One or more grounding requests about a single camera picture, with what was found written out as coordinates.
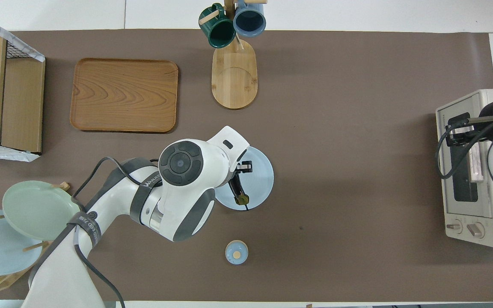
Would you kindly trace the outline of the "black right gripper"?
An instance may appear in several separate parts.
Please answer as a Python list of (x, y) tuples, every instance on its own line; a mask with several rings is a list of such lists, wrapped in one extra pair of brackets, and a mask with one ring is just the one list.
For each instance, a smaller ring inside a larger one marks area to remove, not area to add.
[[(470, 113), (462, 113), (457, 115), (456, 117), (452, 117), (448, 119), (447, 128), (449, 126), (458, 123), (461, 124), (464, 122), (465, 119), (468, 119), (470, 117), (471, 117)], [(472, 131), (473, 131), (473, 126), (466, 124), (463, 124), (462, 126), (459, 126), (451, 130), (447, 137), (447, 146), (454, 147), (454, 146), (464, 146), (465, 144), (468, 144), (472, 138), (472, 133), (471, 133)]]

